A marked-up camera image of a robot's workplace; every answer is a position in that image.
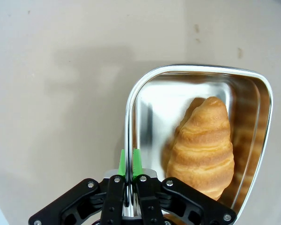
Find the stain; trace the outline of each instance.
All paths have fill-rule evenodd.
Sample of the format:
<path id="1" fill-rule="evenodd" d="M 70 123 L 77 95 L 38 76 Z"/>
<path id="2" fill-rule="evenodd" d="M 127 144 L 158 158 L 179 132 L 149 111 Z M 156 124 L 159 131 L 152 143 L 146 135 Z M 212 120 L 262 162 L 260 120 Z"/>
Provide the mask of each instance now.
<path id="1" fill-rule="evenodd" d="M 244 56 L 244 51 L 241 48 L 237 48 L 237 57 L 241 59 Z"/>
<path id="2" fill-rule="evenodd" d="M 195 28 L 196 33 L 199 34 L 200 33 L 199 25 L 195 24 L 194 28 Z"/>

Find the screw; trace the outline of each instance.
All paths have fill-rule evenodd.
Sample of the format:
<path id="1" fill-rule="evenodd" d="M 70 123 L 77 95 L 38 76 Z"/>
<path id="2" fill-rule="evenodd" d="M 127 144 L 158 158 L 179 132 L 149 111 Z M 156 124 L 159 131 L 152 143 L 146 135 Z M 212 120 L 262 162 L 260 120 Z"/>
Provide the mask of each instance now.
<path id="1" fill-rule="evenodd" d="M 42 225 L 42 222 L 39 220 L 34 221 L 33 225 Z"/>
<path id="2" fill-rule="evenodd" d="M 231 220 L 231 216 L 229 214 L 225 214 L 224 215 L 224 220 L 225 221 L 230 221 Z"/>
<path id="3" fill-rule="evenodd" d="M 145 182 L 146 180 L 147 180 L 147 178 L 146 178 L 145 176 L 141 176 L 141 177 L 140 177 L 140 181 L 141 181 L 141 182 Z"/>
<path id="4" fill-rule="evenodd" d="M 171 181 L 171 180 L 168 180 L 167 182 L 166 182 L 166 184 L 167 184 L 167 186 L 173 186 L 173 181 Z"/>
<path id="5" fill-rule="evenodd" d="M 92 188 L 95 184 L 93 182 L 88 183 L 88 187 Z"/>
<path id="6" fill-rule="evenodd" d="M 116 178 L 114 179 L 114 182 L 119 183 L 120 180 L 121 180 L 120 177 L 116 177 Z"/>

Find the white surface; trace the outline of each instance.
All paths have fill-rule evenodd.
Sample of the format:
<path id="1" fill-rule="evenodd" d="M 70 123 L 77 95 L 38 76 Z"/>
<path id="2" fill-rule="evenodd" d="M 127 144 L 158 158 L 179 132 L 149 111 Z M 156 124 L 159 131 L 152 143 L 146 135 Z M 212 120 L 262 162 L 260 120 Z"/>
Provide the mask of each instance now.
<path id="1" fill-rule="evenodd" d="M 172 63 L 246 68 L 269 80 L 270 136 L 237 224 L 280 225 L 281 0 L 0 0 L 0 208 L 8 222 L 27 224 L 82 179 L 117 167 L 133 84 Z"/>

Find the metal tray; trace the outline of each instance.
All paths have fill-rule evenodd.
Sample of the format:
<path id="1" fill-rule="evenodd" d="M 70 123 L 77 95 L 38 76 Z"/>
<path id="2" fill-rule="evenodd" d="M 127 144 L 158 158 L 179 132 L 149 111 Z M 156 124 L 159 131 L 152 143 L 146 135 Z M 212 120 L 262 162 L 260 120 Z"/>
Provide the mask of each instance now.
<path id="1" fill-rule="evenodd" d="M 273 95 L 260 74 L 229 67 L 171 65 L 144 75 L 126 108 L 126 171 L 132 150 L 141 150 L 144 168 L 165 178 L 162 150 L 194 99 L 216 96 L 226 105 L 235 160 L 234 177 L 220 202 L 240 216 L 257 177 L 269 131 Z"/>

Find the table surface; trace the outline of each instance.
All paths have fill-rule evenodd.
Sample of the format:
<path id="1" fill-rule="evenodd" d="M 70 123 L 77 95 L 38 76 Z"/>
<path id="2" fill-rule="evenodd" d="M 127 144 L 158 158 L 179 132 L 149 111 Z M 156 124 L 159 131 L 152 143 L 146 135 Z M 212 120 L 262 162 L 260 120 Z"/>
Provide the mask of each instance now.
<path id="1" fill-rule="evenodd" d="M 0 208 L 11 225 L 118 167 L 126 100 L 153 68 L 255 70 L 274 110 L 238 225 L 281 225 L 281 0 L 0 0 Z"/>

